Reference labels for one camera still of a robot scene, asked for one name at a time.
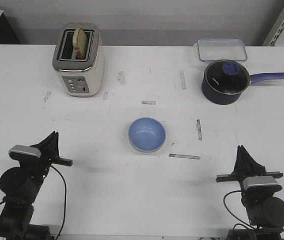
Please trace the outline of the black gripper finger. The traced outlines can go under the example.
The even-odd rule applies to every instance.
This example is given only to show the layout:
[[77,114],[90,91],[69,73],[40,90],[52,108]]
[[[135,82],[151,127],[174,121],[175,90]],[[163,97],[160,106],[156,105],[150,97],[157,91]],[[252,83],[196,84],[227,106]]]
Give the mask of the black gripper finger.
[[267,173],[266,168],[257,163],[244,146],[242,146],[242,160],[249,175],[265,175]]
[[238,145],[233,173],[235,175],[243,175],[246,170],[247,166],[245,162],[244,147],[242,145]]
[[32,148],[36,148],[41,152],[53,151],[56,147],[56,132],[53,131],[49,136],[42,140],[38,144],[30,145]]
[[52,132],[48,136],[47,156],[49,160],[60,160],[58,132]]

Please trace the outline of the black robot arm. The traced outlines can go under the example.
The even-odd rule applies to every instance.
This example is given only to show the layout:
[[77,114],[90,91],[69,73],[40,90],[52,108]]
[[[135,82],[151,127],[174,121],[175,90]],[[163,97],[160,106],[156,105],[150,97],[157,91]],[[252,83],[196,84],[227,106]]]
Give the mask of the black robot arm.
[[6,170],[0,177],[0,190],[4,193],[0,214],[0,240],[57,240],[46,225],[31,224],[34,202],[54,165],[70,167],[71,159],[59,154],[59,133],[53,131],[38,144],[15,145],[9,151],[19,166]]
[[238,182],[241,203],[246,209],[248,223],[238,220],[228,231],[228,240],[280,240],[284,231],[284,201],[274,194],[283,188],[277,179],[279,171],[267,172],[257,163],[244,146],[237,147],[232,173],[216,176],[216,182]]

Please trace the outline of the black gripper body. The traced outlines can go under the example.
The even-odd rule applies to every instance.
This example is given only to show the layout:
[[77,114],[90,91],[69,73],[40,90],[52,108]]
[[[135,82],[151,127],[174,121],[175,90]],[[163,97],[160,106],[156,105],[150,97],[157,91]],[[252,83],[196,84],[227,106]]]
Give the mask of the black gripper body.
[[[279,172],[279,171],[274,171],[274,172],[267,172],[265,175],[254,175],[254,176],[239,176],[239,175],[235,175],[235,174],[219,174],[216,176],[215,181],[217,183],[221,183],[221,182],[239,182],[240,186],[243,188],[243,180],[245,178],[248,177],[256,177],[256,176],[272,176],[276,179],[280,179],[283,177],[283,173]],[[259,186],[259,187],[277,187],[278,185],[275,186]]]
[[34,180],[44,180],[52,165],[71,167],[73,161],[61,158],[57,152],[41,153],[39,149],[32,149],[23,152],[19,159],[20,167],[26,170]]

